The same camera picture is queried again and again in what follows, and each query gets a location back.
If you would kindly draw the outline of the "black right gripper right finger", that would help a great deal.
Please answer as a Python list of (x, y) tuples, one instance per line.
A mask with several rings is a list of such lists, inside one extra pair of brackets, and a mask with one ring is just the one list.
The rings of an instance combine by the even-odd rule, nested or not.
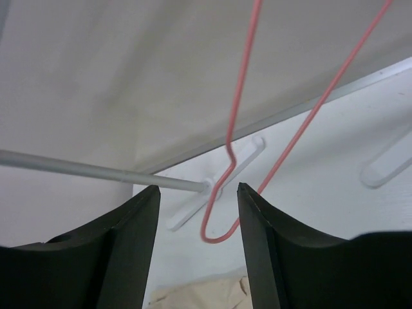
[(254, 308), (410, 308), (411, 233), (342, 239), (316, 230), (238, 186)]

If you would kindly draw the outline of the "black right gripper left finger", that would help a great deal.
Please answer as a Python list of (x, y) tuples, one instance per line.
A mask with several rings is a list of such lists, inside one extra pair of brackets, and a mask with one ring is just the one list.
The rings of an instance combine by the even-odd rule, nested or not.
[(2, 308), (141, 308), (160, 190), (45, 243), (1, 248)]

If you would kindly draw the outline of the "beige cargo trousers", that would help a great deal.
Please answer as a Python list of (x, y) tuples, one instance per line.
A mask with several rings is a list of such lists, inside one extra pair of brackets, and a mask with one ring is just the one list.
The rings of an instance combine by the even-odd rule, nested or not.
[(148, 308), (252, 308), (245, 268), (215, 274), (151, 294)]

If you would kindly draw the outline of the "pink wire hanger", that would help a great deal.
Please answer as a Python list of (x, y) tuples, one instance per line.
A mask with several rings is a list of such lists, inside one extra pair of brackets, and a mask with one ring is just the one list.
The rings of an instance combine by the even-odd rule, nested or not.
[[(281, 153), (271, 170), (268, 172), (267, 176), (259, 186), (257, 193), (261, 194), (266, 186), (269, 184), (271, 179), (274, 177), (274, 175), (277, 173), (283, 162), (286, 160), (286, 158), (289, 156), (291, 153), (292, 149), (295, 147), (296, 143), (299, 141), (303, 133), (306, 131), (307, 127), (310, 125), (312, 120), (315, 118), (315, 116), (318, 114), (319, 110), (323, 106), (323, 104), (326, 102), (326, 99), (330, 96), (331, 92), (334, 90), (338, 82), (341, 80), (342, 76), (345, 74), (347, 71), (348, 67), (350, 64), (353, 62), (357, 54), (360, 52), (361, 48), (364, 46), (365, 42), (369, 39), (371, 33), (373, 30), (376, 28), (376, 26), (380, 23), (390, 6), (392, 5), (393, 1), (388, 0), (385, 1), (382, 8), (379, 10), (377, 15), (374, 17), (358, 43), (355, 45), (355, 47), (352, 49), (351, 53), (347, 57), (347, 59), (343, 62), (342, 66), (339, 68), (337, 73), (335, 74), (334, 78), (331, 80), (329, 83), (328, 87), (325, 89), (324, 93), (321, 95), (320, 99), (317, 101), (315, 106), (312, 108), (311, 112), (309, 115), (305, 118), (304, 122), (301, 124), (295, 135), (292, 137), (292, 139), (289, 141), (288, 145), (285, 147), (284, 151)], [(226, 139), (225, 139), (225, 148), (226, 152), (228, 154), (229, 160), (230, 160), (230, 165), (226, 169), (226, 171), (223, 173), (223, 175), (219, 178), (219, 180), (216, 182), (214, 187), (212, 188), (211, 191), (211, 196), (208, 200), (206, 209), (205, 209), (205, 214), (203, 215), (201, 227), (200, 227), (200, 238), (204, 243), (208, 244), (218, 244), (222, 243), (226, 240), (228, 240), (233, 233), (235, 233), (236, 229), (239, 227), (239, 220), (236, 220), (231, 228), (224, 233), (224, 235), (217, 237), (217, 238), (210, 238), (207, 236), (207, 225), (212, 213), (212, 209), (214, 206), (214, 202), (216, 201), (216, 197), (221, 189), (223, 187), (223, 184), (225, 183), (226, 180), (229, 179), (229, 176), (234, 174), (234, 170), (237, 166), (237, 160), (236, 156), (234, 154), (233, 148), (232, 148), (232, 137), (234, 133), (234, 128), (238, 116), (238, 110), (239, 106), (241, 103), (241, 98), (243, 94), (243, 89), (244, 89), (244, 84), (246, 81), (247, 77), (247, 71), (249, 67), (249, 61), (250, 61), (250, 55), (252, 53), (252, 48), (254, 46), (254, 39), (256, 36), (256, 31), (258, 28), (258, 23), (260, 19), (260, 13), (261, 13), (261, 7), (263, 5), (262, 1), (254, 1), (251, 15), (250, 15), (250, 21), (248, 25), (248, 32), (247, 32), (247, 38), (245, 40), (245, 47), (243, 50), (243, 55), (241, 59), (241, 64), (239, 67), (239, 73), (238, 73), (238, 79), (236, 83), (236, 88), (234, 91), (234, 97), (232, 100), (232, 107), (230, 110), (230, 117), (229, 117), (229, 123), (227, 126), (227, 133), (226, 133)]]

